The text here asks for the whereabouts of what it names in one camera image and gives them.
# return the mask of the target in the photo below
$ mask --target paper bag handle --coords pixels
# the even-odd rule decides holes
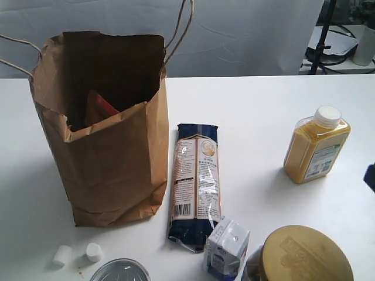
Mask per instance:
[[[11,37],[7,37],[5,35],[1,35],[0,34],[0,38],[3,38],[3,39],[6,39],[6,40],[10,40],[10,41],[13,41],[13,42],[18,42],[18,43],[22,43],[22,44],[27,44],[27,45],[30,45],[32,46],[34,49],[36,49],[39,53],[39,56],[42,57],[42,51],[39,49],[39,47],[31,42],[28,42],[28,41],[25,41],[25,40],[20,40],[20,39],[14,39],[14,38],[11,38]],[[18,69],[19,71],[22,71],[23,73],[27,74],[28,76],[30,76],[31,78],[33,78],[33,74],[31,74],[31,72],[28,72],[27,70],[19,67],[19,66],[16,66],[15,64],[13,63],[10,63],[6,60],[2,60],[0,59],[0,63],[3,63],[3,64],[6,64],[7,66],[10,66],[10,67],[13,67],[15,69]]]
[[[186,33],[189,30],[190,24],[192,23],[192,19],[193,19],[193,14],[194,14],[194,1],[195,0],[190,0],[191,10],[190,10],[190,15],[189,15],[189,20],[187,21],[186,27],[185,27],[184,31],[182,32],[182,35],[181,35],[180,39],[177,41],[177,43],[176,43],[175,47],[173,48],[173,50],[171,51],[170,55],[166,58],[166,60],[165,60],[165,62],[163,64],[162,69],[166,66],[166,64],[168,63],[168,61],[171,59],[171,57],[173,56],[173,54],[175,53],[175,51],[177,50],[178,46],[181,44],[183,38],[185,37]],[[169,47],[169,45],[171,45],[171,43],[176,38],[178,27],[179,27],[180,22],[181,22],[182,12],[183,12],[183,9],[185,7],[185,3],[186,3],[186,0],[182,0],[180,12],[178,14],[178,19],[177,19],[177,24],[176,24],[175,32],[173,33],[172,39],[165,46],[164,50],[167,50],[167,48]]]

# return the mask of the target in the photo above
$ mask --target black tripod stand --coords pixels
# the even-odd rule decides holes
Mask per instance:
[[[333,11],[335,10],[336,2],[337,2],[337,0],[330,0],[330,2],[329,2],[327,14],[326,14],[326,17],[325,17],[325,20],[324,20],[321,38],[319,39],[319,42],[318,42],[318,44],[316,45],[316,48],[315,48],[314,61],[311,65],[311,70],[309,72],[310,75],[316,74],[316,71],[318,69],[318,65],[319,65],[319,62],[321,60],[321,57],[323,55],[324,50],[328,50],[331,47],[331,46],[326,46],[325,41],[326,41],[330,21],[331,21],[332,16],[333,16]]]

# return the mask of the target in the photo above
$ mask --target brown paper bag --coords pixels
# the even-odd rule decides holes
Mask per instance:
[[[164,39],[67,32],[47,41],[30,89],[77,225],[155,215],[167,181]],[[119,114],[88,128],[95,89]]]

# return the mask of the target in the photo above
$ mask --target white table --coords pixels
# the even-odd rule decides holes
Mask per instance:
[[[353,34],[355,35],[355,37],[358,40],[361,39],[362,34],[364,32],[364,25],[346,25],[345,27],[348,28],[351,32],[353,32]],[[339,28],[338,26],[330,26],[329,29],[346,33],[345,30]],[[329,61],[329,60],[324,59],[324,58],[322,59],[322,61],[327,62],[327,63],[333,62],[333,61]],[[307,61],[307,59],[304,59],[302,64],[303,64],[303,66],[299,69],[299,75],[309,74],[310,69],[311,69],[310,65],[312,63]],[[327,67],[331,68],[333,70],[337,70],[339,72],[348,73],[348,74],[365,73],[365,72],[371,71],[372,69],[375,68],[373,63],[370,63],[368,66],[359,66],[358,64],[355,64],[352,61],[352,58],[349,58],[346,61],[344,61],[343,63],[337,64],[335,66],[327,66]],[[318,68],[316,73],[317,74],[323,74],[323,71],[320,68]]]
[[[172,132],[181,122],[219,126],[222,211],[251,230],[248,254],[281,226],[307,225],[341,247],[355,280],[374,280],[375,194],[363,182],[375,161],[374,85],[371,75],[167,80]],[[0,89],[0,280],[89,280],[121,257],[142,263],[152,281],[212,280],[202,254],[165,238],[169,189],[148,221],[75,227],[28,82],[0,80]],[[353,130],[331,173],[299,186],[281,166],[296,121],[323,104],[338,107]],[[174,142],[172,133],[170,170]],[[97,264],[83,256],[89,242],[102,246]],[[62,269],[51,265],[60,244],[73,247]]]

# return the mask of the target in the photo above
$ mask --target metal tin lid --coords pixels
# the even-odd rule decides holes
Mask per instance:
[[[146,269],[132,259],[114,259],[99,268],[90,281],[150,281]]]
[[[312,228],[289,225],[265,241],[262,264],[268,281],[353,281],[349,261],[327,236]]]

